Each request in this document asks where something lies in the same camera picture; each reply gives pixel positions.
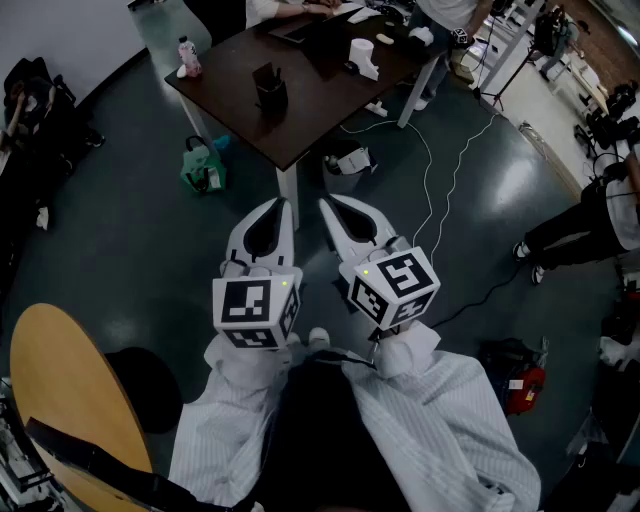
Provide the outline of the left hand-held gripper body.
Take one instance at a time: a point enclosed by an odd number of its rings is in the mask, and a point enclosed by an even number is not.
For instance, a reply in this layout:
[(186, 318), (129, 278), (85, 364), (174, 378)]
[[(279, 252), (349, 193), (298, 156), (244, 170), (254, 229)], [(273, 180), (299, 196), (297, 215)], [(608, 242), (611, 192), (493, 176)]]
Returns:
[(285, 347), (301, 308), (302, 278), (298, 267), (224, 261), (212, 281), (215, 330), (238, 349)]

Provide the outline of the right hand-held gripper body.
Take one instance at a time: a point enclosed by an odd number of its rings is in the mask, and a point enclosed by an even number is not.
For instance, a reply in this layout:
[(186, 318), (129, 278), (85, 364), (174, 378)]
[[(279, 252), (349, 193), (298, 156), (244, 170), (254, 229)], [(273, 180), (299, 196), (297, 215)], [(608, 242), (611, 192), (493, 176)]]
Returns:
[(422, 248), (403, 236), (341, 235), (338, 258), (343, 299), (381, 331), (422, 315), (441, 286)]

